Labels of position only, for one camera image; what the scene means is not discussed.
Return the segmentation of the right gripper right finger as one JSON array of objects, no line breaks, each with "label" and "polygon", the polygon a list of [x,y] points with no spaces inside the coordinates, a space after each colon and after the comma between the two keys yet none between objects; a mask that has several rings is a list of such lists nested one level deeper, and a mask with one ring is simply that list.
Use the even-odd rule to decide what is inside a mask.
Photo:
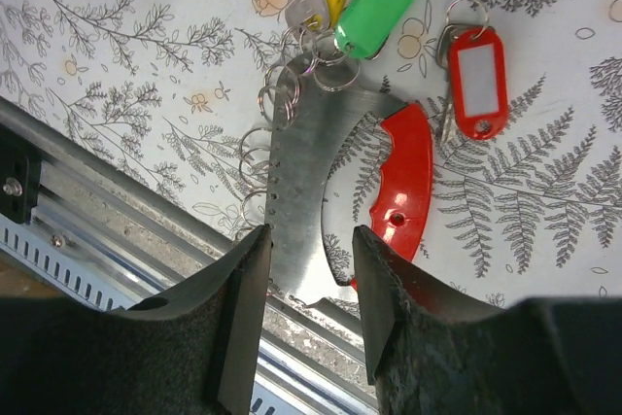
[{"label": "right gripper right finger", "polygon": [[617,414],[621,302],[532,297],[503,309],[353,232],[365,366],[383,414]]}]

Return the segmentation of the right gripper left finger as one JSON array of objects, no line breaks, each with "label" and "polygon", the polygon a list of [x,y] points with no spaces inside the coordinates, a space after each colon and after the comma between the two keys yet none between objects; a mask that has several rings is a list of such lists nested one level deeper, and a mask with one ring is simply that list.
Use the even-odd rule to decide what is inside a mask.
[{"label": "right gripper left finger", "polygon": [[65,297],[1,301],[5,414],[246,414],[271,230],[133,307]]}]

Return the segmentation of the metal key holder red handle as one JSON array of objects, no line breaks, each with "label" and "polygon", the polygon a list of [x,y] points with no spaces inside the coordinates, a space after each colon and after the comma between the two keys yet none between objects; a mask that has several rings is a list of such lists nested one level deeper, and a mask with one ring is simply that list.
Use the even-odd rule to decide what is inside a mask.
[{"label": "metal key holder red handle", "polygon": [[412,260],[419,248],[432,199],[433,142],[418,102],[359,86],[359,63],[328,52],[332,30],[301,24],[283,38],[297,38],[299,53],[281,51],[264,74],[258,104],[271,97],[262,130],[271,136],[263,194],[272,229],[271,277],[286,298],[313,306],[325,298],[357,301],[355,286],[340,286],[328,264],[322,210],[328,173],[354,126],[376,118],[391,148],[378,169],[379,193],[369,210],[371,228],[398,255]]}]

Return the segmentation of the green key tag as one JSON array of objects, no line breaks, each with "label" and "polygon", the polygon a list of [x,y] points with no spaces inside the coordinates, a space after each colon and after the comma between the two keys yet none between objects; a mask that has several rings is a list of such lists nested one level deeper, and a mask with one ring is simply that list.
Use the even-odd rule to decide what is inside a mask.
[{"label": "green key tag", "polygon": [[352,0],[334,28],[334,43],[354,59],[376,55],[414,0]]}]

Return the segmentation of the red key tag with key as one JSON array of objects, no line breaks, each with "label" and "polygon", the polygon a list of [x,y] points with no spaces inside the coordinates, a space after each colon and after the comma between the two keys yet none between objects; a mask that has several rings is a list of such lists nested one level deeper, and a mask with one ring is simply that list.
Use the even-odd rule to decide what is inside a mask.
[{"label": "red key tag with key", "polygon": [[[452,10],[469,3],[481,13],[476,23],[454,21]],[[509,120],[504,46],[480,0],[454,0],[446,10],[436,61],[448,84],[439,140],[457,134],[474,141],[496,137]]]}]

